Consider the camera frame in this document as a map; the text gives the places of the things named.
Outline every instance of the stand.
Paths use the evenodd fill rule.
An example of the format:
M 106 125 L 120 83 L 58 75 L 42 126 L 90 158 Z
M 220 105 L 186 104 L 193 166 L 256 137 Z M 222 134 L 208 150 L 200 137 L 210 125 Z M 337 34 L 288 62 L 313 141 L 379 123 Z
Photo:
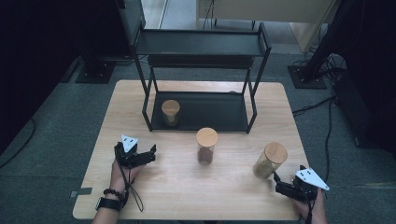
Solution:
M 326 89 L 326 83 L 322 77 L 315 77 L 304 81 L 304 69 L 302 66 L 288 66 L 289 75 L 293 81 L 295 89 Z
M 89 69 L 87 64 L 83 64 L 76 83 L 103 83 L 107 84 L 113 74 L 115 62 L 96 63 L 93 69 Z
M 270 51 L 271 45 L 263 23 L 257 32 L 141 29 L 136 44 L 132 46 L 132 53 L 146 94 L 142 113 L 148 129 L 197 131 L 211 127 L 219 132 L 249 133 L 257 116 L 254 95 Z M 148 55 L 148 84 L 138 55 Z M 253 85 L 250 71 L 257 56 L 262 57 L 262 64 Z M 154 73 L 154 68 L 158 67 L 243 69 L 247 74 L 240 92 L 160 91 Z M 149 120 L 147 107 L 151 85 L 154 85 L 156 97 Z M 250 120 L 245 106 L 246 89 L 253 109 Z M 162 103 L 170 99 L 178 101 L 182 111 L 176 127 L 166 126 L 162 119 Z

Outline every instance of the shelf tier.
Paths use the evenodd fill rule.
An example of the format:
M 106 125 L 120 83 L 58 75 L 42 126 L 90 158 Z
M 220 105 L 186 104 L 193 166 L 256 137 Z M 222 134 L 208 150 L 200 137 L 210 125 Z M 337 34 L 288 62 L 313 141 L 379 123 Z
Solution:
M 163 121 L 162 104 L 180 104 L 179 123 L 169 127 Z M 153 130 L 198 131 L 210 127 L 218 132 L 246 132 L 248 117 L 245 99 L 238 92 L 158 91 L 151 118 Z

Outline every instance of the black equipment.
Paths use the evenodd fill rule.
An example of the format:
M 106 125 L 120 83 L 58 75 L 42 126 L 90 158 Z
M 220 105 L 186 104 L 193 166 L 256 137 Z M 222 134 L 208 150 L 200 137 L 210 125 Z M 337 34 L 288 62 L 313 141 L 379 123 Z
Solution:
M 274 172 L 274 180 L 276 182 L 276 192 L 283 194 L 289 198 L 300 202 L 311 202 L 317 198 L 318 187 L 305 183 L 302 179 L 296 177 L 292 180 L 292 184 L 280 181 L 279 175 Z
M 116 153 L 116 159 L 119 164 L 128 169 L 133 169 L 139 165 L 144 165 L 155 161 L 155 152 L 157 151 L 156 145 L 154 145 L 150 151 L 137 153 L 137 144 L 135 144 L 131 150 L 128 152 L 124 151 L 124 147 L 122 142 L 118 142 L 116 146 L 114 146 L 114 151 Z

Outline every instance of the human hand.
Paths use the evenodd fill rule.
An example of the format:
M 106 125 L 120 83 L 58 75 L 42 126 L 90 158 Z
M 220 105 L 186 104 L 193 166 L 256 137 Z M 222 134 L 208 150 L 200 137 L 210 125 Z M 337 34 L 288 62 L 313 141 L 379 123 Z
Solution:
M 122 171 L 125 173 L 126 180 L 129 181 L 131 184 L 134 178 L 138 175 L 139 171 L 143 169 L 146 165 L 141 165 L 138 167 L 135 167 L 134 169 L 126 169 L 122 167 Z M 122 173 L 119 167 L 119 164 L 117 163 L 117 160 L 113 161 L 113 164 L 111 166 L 111 180 L 110 180 L 110 189 L 114 189 L 115 191 L 118 191 L 122 195 L 125 194 L 125 182 L 122 177 Z
M 308 205 L 291 199 L 294 204 L 294 210 L 298 215 L 302 215 L 304 219 L 308 217 Z M 315 201 L 314 209 L 312 210 L 312 224 L 327 224 L 326 209 L 324 204 L 322 189 L 318 188 L 318 195 Z

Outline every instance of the cable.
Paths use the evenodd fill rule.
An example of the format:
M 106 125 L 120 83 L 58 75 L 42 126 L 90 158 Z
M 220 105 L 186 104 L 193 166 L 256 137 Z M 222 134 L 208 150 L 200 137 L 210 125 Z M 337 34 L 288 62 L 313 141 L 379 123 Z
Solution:
M 316 108 L 316 107 L 318 107 L 320 105 L 323 105 L 324 103 L 326 103 L 326 102 L 328 102 L 328 101 L 330 101 L 330 100 L 332 100 L 334 98 L 335 98 L 335 96 L 331 96 L 331 97 L 329 97 L 329 98 L 327 98 L 327 99 L 325 99 L 323 101 L 320 101 L 319 103 L 317 103 L 315 105 L 304 106 L 301 109 L 293 111 L 292 114 L 293 114 L 294 117 L 300 116 L 300 115 L 304 114 L 307 110 L 310 110 L 310 109 Z
M 305 202 L 308 205 L 308 216 L 306 217 L 305 224 L 311 224 L 312 223 L 312 211 L 314 210 L 314 206 L 315 206 L 315 201 L 316 200 L 314 200 L 313 203 L 311 204 L 311 202 L 308 199 L 308 196 L 306 195 L 306 193 L 303 190 L 303 188 L 301 187 L 301 185 L 298 185 L 298 187 L 300 188 L 301 193 L 304 195 Z
M 330 134 L 332 132 L 332 102 L 335 100 L 336 96 L 332 96 L 330 98 L 327 98 L 326 100 L 323 100 L 315 105 L 309 105 L 309 106 L 304 106 L 302 109 L 293 111 L 293 116 L 297 117 L 305 113 L 306 110 L 308 109 L 313 109 L 316 108 L 320 105 L 323 105 L 324 103 L 329 102 L 329 131 L 327 132 L 326 136 L 326 141 L 325 141 L 325 154 L 326 154 L 326 175 L 324 178 L 324 182 L 327 182 L 329 179 L 329 174 L 330 174 L 330 153 L 329 153 L 329 139 L 330 139 Z
M 212 16 L 210 17 L 210 29 L 213 30 L 213 11 L 215 10 L 215 0 L 212 0 Z
M 366 0 L 363 0 L 362 6 L 361 6 L 361 24 L 360 24 L 360 28 L 359 28 L 359 31 L 358 31 L 358 34 L 357 34 L 355 40 L 353 40 L 352 43 L 351 43 L 348 47 L 345 47 L 343 50 L 341 50 L 341 51 L 339 51 L 339 52 L 335 52 L 335 54 L 341 55 L 342 53 L 344 53 L 344 52 L 350 50 L 350 49 L 358 42 L 358 40 L 359 40 L 359 38 L 360 38 L 360 36 L 361 36 L 362 28 L 363 28 L 364 8 L 365 8 L 365 5 L 366 5 Z M 311 48 L 309 48 L 309 52 L 311 52 L 312 49 L 316 50 L 315 48 L 312 48 L 312 47 L 311 47 Z M 315 66 L 314 71 L 313 71 L 313 73 L 312 73 L 312 78 L 315 78 L 315 76 L 316 76 L 316 74 L 317 74 L 317 71 L 319 70 L 318 67 L 319 67 L 319 66 L 322 67 L 323 64 L 326 62 L 326 60 L 329 60 L 329 58 L 330 58 L 330 56 L 325 57 L 325 58 L 322 58 L 321 60 L 318 61 L 318 64 Z
M 131 189 L 132 194 L 134 195 L 134 200 L 136 201 L 137 207 L 139 208 L 140 212 L 143 212 L 143 210 L 145 209 L 145 208 L 144 208 L 144 205 L 143 205 L 143 201 L 142 201 L 142 199 L 140 198 L 140 196 L 139 196 L 139 194 L 137 193 L 137 191 L 132 187 L 132 184 L 134 183 L 134 179 L 132 180 L 132 183 L 131 183 L 131 169 L 129 170 L 128 181 L 127 181 L 127 180 L 126 180 L 125 173 L 123 172 L 122 166 L 121 166 L 120 163 L 119 163 L 119 160 L 116 160 L 116 161 L 117 161 L 117 165 L 118 165 L 119 168 L 120 168 L 120 171 L 121 171 L 121 174 L 122 174 L 122 178 L 123 178 L 124 184 L 125 184 L 125 202 L 128 201 L 128 198 L 129 198 L 129 189 Z
M 209 12 L 210 12 L 210 10 L 212 9 L 212 13 L 213 13 L 213 5 L 215 4 L 215 1 L 214 0 L 212 0 L 211 2 L 210 2 L 210 6 L 209 6 L 209 8 L 207 9 L 207 12 L 206 12 L 206 17 L 205 17 L 205 21 L 204 21 L 204 28 L 203 28 L 203 30 L 205 29 L 205 24 L 206 24 L 206 21 L 207 21 L 207 17 L 209 16 Z
M 332 101 L 335 99 L 333 97 L 329 102 L 329 131 L 327 132 L 326 142 L 325 142 L 325 152 L 326 152 L 326 176 L 324 182 L 327 182 L 330 173 L 330 155 L 329 155 L 329 139 L 330 133 L 332 132 Z
M 0 165 L 0 169 L 5 167 L 9 162 L 11 162 L 15 157 L 18 156 L 18 154 L 20 154 L 23 149 L 26 147 L 26 145 L 30 142 L 30 140 L 32 139 L 33 135 L 35 134 L 35 120 L 34 119 L 30 119 L 33 122 L 33 130 L 30 133 L 28 139 L 25 141 L 25 143 L 23 144 L 23 146 L 18 149 L 18 151 L 11 157 L 8 159 L 8 161 L 4 162 L 3 164 Z

